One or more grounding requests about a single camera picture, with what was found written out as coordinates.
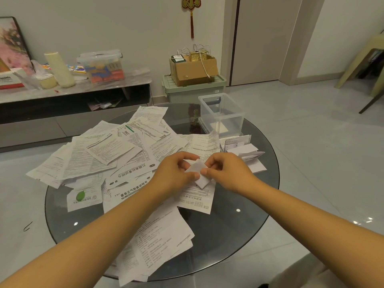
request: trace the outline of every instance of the red and white box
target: red and white box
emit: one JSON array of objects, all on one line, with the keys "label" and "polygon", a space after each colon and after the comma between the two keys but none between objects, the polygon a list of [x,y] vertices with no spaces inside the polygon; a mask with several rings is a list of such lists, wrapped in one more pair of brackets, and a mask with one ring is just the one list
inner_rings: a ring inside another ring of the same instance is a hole
[{"label": "red and white box", "polygon": [[21,67],[11,69],[7,72],[0,72],[0,90],[24,87],[24,84],[14,74],[15,72],[22,77],[26,77],[26,73]]}]

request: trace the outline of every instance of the hand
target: hand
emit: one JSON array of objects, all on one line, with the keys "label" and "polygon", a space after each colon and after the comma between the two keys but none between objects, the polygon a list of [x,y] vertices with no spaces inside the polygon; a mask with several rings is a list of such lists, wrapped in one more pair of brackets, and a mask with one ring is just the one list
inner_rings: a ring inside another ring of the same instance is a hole
[{"label": "hand", "polygon": [[166,157],[160,163],[148,185],[152,185],[153,189],[160,189],[166,198],[168,198],[183,189],[185,185],[198,180],[200,178],[199,173],[185,173],[185,170],[190,167],[190,164],[184,159],[197,160],[199,156],[189,152],[177,152],[176,154]]},{"label": "hand", "polygon": [[200,171],[202,175],[215,179],[224,188],[242,195],[258,182],[243,160],[231,152],[216,152],[205,165],[208,168]]}]

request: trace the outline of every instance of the picture frame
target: picture frame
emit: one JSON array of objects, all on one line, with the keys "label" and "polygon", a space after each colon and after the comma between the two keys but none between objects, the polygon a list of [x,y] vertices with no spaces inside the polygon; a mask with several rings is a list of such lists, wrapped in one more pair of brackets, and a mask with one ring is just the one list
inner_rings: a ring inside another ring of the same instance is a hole
[{"label": "picture frame", "polygon": [[9,68],[21,67],[27,75],[34,74],[31,54],[16,18],[0,16],[0,58]]}]

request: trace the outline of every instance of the green leaf logo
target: green leaf logo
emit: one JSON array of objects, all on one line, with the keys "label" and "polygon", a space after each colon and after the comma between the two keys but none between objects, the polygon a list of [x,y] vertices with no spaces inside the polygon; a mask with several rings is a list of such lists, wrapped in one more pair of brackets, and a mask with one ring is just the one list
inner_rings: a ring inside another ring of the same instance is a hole
[{"label": "green leaf logo", "polygon": [[84,199],[84,197],[85,197],[85,192],[84,192],[84,191],[81,191],[81,192],[79,192],[79,193],[76,195],[76,200],[77,200],[78,202],[80,202],[81,200]]}]

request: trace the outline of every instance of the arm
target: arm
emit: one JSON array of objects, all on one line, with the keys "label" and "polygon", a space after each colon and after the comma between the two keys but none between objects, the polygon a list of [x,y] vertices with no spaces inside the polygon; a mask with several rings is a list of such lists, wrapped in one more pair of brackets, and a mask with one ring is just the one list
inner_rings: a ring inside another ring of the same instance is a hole
[{"label": "arm", "polygon": [[190,165],[183,159],[198,158],[187,152],[165,158],[139,192],[18,270],[0,288],[93,287],[151,213],[200,177],[184,173]]},{"label": "arm", "polygon": [[384,236],[268,186],[234,154],[213,154],[205,164],[202,175],[257,204],[348,287],[383,285]]}]

